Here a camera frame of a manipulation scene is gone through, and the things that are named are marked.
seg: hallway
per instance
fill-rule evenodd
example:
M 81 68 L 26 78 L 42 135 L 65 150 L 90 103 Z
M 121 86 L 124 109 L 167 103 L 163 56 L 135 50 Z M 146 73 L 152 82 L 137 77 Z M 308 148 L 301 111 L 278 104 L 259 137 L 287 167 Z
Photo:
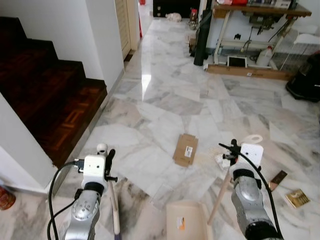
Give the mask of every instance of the hallway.
M 111 175 L 119 177 L 115 191 L 122 239 L 165 240 L 166 203 L 172 201 L 201 201 L 211 211 L 226 174 L 215 158 L 222 153 L 218 143 L 229 144 L 232 138 L 240 141 L 251 134 L 263 137 L 261 172 L 266 180 L 280 170 L 288 173 L 273 191 L 284 239 L 318 239 L 319 103 L 294 100 L 284 81 L 206 73 L 189 57 L 188 29 L 186 21 L 152 21 L 79 156 L 94 154 L 99 143 L 115 149 Z M 183 133 L 199 139 L 194 163 L 188 168 L 172 159 Z M 72 201 L 82 179 L 76 169 L 70 171 L 54 198 L 56 212 Z M 213 222 L 215 240 L 245 239 L 231 202 L 232 189 L 230 184 Z M 295 189 L 302 189 L 311 202 L 294 209 L 285 195 Z M 272 219 L 265 190 L 263 195 Z M 96 240 L 113 239 L 110 207 L 104 196 Z M 17 197 L 3 214 L 2 239 L 46 239 L 49 211 L 43 198 Z M 68 211 L 56 220 L 61 235 L 70 221 L 67 215 Z
M 147 0 L 145 5 L 140 5 L 138 3 L 138 11 L 141 23 L 142 37 L 147 34 L 147 31 L 154 19 L 153 17 L 153 1 Z

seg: stair step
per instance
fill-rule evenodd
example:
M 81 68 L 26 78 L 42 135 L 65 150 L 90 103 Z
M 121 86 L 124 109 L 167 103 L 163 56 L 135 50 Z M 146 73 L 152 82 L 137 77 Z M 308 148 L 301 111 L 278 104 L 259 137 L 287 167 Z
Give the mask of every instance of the stair step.
M 65 163 L 106 96 L 103 80 L 87 79 L 46 121 L 36 124 L 32 134 L 54 165 Z
M 9 84 L 3 95 L 31 131 L 34 122 L 45 117 L 44 112 L 54 108 L 83 80 L 85 73 L 81 62 L 59 60 L 27 81 Z
M 28 81 L 30 75 L 58 61 L 56 52 L 52 51 L 49 46 L 36 47 L 30 44 L 24 48 L 17 47 L 10 54 L 0 56 L 0 91 L 1 87 L 11 86 L 13 82 L 21 84 Z
M 19 18 L 0 17 L 0 52 L 10 52 L 27 39 Z

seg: wooden stick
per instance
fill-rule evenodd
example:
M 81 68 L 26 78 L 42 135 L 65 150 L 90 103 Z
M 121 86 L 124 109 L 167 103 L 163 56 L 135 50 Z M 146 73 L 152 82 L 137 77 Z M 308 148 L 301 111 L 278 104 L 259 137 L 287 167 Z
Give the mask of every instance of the wooden stick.
M 222 184 L 222 186 L 221 186 L 220 192 L 219 192 L 218 197 L 217 197 L 217 199 L 216 199 L 216 202 L 214 203 L 213 210 L 212 210 L 212 212 L 211 212 L 211 214 L 210 214 L 210 217 L 209 217 L 209 220 L 208 220 L 208 222 L 207 222 L 208 225 L 211 225 L 212 222 L 213 222 L 213 220 L 214 220 L 214 217 L 215 217 L 215 215 L 216 215 L 216 212 L 217 212 L 217 210 L 218 210 L 218 208 L 219 208 L 219 206 L 220 206 L 222 197 L 224 196 L 224 194 L 225 194 L 225 192 L 226 192 L 226 190 L 227 190 L 227 187 L 228 187 L 228 185 L 229 185 L 229 183 L 230 183 L 231 178 L 232 178 L 232 177 L 231 177 L 231 175 L 229 174 L 229 169 L 228 169 L 228 171 L 227 171 L 227 173 L 226 173 L 226 175 L 225 175 L 223 184 Z

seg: white bottle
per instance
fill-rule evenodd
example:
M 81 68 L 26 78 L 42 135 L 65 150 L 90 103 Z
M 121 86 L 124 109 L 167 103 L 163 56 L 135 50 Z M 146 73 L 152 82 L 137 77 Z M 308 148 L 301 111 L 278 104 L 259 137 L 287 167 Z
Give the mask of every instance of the white bottle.
M 272 46 L 268 46 L 267 49 L 260 52 L 256 64 L 261 67 L 266 67 L 272 58 Z

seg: white cat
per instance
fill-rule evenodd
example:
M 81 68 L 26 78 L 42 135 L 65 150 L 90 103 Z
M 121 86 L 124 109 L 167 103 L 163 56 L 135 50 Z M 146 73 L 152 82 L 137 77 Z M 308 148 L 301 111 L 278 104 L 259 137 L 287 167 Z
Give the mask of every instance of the white cat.
M 172 21 L 172 22 L 181 22 L 182 21 L 182 17 L 179 13 L 169 13 L 169 14 L 166 14 L 165 15 L 166 19 L 168 19 L 169 21 Z

